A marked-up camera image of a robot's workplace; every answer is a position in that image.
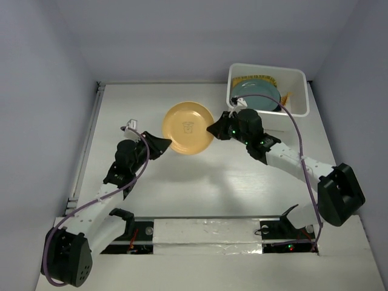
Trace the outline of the yellow round plate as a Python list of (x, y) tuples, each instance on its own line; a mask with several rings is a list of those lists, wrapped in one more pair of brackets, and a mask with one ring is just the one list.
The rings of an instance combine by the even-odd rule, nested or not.
[(202, 104), (192, 101), (174, 105), (162, 122), (162, 134), (172, 141), (170, 148), (183, 155), (204, 151), (213, 141), (207, 127), (214, 123), (211, 112)]

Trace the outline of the teal round plate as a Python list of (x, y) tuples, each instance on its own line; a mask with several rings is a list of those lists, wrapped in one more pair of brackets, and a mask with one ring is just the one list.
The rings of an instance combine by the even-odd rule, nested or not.
[(277, 102), (281, 101), (278, 89), (271, 82), (263, 79), (246, 79), (239, 82), (231, 90), (230, 102), (235, 105), (237, 99), (243, 97), (249, 109), (268, 112), (280, 111), (280, 106), (276, 102), (258, 95), (266, 95)]

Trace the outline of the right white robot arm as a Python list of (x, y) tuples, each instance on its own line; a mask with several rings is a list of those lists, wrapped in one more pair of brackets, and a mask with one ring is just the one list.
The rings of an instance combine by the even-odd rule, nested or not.
[(252, 109), (223, 112), (207, 131), (218, 140), (243, 143), (253, 159), (306, 183), (311, 203), (291, 206), (279, 218), (279, 231), (287, 238), (309, 225), (326, 222), (339, 227), (366, 202), (351, 166), (332, 166), (304, 156), (301, 150), (292, 150), (265, 133), (260, 116)]

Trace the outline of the yellow woven bamboo tray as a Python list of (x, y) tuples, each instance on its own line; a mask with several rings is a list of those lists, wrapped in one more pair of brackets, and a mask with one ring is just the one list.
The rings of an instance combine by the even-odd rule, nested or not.
[(239, 77), (232, 78), (232, 88), (234, 88), (240, 82), (243, 82), (246, 80), (253, 80), (253, 79), (260, 79), (260, 80), (271, 83), (271, 85), (273, 85), (274, 87), (277, 87), (277, 81), (272, 76), (269, 76), (269, 75), (249, 75), (249, 76), (239, 76)]

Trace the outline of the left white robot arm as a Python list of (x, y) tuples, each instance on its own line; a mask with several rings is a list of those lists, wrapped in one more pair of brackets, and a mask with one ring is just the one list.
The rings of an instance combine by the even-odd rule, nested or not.
[(120, 206), (149, 161), (158, 159), (171, 143), (136, 130), (118, 143), (115, 160), (95, 198), (72, 210), (46, 234), (41, 273), (51, 285), (80, 287), (95, 256), (116, 238), (133, 236), (134, 215)]

